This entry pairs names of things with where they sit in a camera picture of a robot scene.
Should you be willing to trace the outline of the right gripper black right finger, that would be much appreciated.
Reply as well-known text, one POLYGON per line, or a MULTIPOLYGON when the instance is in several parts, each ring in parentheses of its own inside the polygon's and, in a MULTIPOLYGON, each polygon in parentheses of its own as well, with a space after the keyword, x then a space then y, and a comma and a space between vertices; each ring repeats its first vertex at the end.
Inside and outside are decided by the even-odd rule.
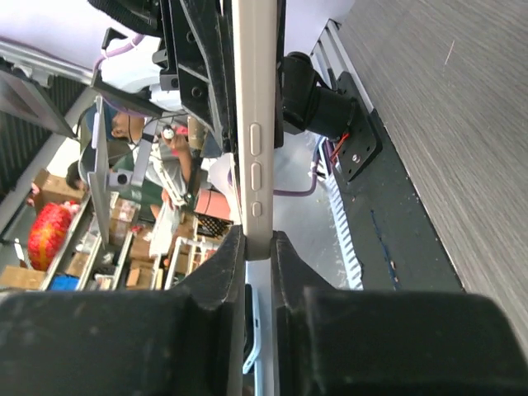
POLYGON ((283 395, 524 395, 527 361, 481 295, 339 290, 271 243, 283 395))

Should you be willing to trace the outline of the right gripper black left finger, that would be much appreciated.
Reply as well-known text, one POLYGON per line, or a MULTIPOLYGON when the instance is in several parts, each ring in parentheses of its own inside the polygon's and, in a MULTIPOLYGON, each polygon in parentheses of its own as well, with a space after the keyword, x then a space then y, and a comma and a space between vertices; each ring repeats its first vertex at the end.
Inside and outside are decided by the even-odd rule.
POLYGON ((170 290, 9 294, 4 395, 239 395, 245 237, 170 290))

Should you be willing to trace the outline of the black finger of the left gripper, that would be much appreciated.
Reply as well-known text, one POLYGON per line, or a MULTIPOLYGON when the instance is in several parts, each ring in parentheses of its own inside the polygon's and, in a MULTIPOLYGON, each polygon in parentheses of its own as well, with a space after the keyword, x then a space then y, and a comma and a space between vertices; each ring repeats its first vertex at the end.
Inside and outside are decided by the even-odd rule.
POLYGON ((277 0, 277 29, 276 29, 276 102, 274 148, 284 144, 284 116, 283 116, 283 64, 285 45, 285 9, 286 0, 277 0))
POLYGON ((223 151, 236 147, 233 36, 219 1, 161 1, 167 68, 164 89, 178 85, 181 105, 223 151))

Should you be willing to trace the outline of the white-edged black phone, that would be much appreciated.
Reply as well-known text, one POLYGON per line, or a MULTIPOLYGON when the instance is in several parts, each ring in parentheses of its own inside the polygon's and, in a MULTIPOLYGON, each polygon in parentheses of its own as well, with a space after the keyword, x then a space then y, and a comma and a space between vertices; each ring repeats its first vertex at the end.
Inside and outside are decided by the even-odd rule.
POLYGON ((278 395, 270 259, 246 262, 245 291, 247 351, 243 375, 252 378, 254 395, 278 395))

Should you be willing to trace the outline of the beige phone case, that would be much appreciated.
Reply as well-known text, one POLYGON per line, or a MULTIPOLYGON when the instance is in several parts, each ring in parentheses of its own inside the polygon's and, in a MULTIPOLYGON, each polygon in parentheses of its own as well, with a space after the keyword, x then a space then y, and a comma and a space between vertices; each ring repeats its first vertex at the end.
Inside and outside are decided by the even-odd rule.
POLYGON ((249 261, 270 256, 276 113, 276 1, 233 1, 241 220, 249 261))

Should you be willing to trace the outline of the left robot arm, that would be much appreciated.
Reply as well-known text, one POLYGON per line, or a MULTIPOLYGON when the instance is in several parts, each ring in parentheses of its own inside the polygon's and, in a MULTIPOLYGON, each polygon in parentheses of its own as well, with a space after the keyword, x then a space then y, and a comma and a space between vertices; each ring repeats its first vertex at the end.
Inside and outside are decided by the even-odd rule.
POLYGON ((218 149, 259 156, 284 143, 282 1, 96 1, 109 29, 92 86, 119 111, 185 110, 218 149))

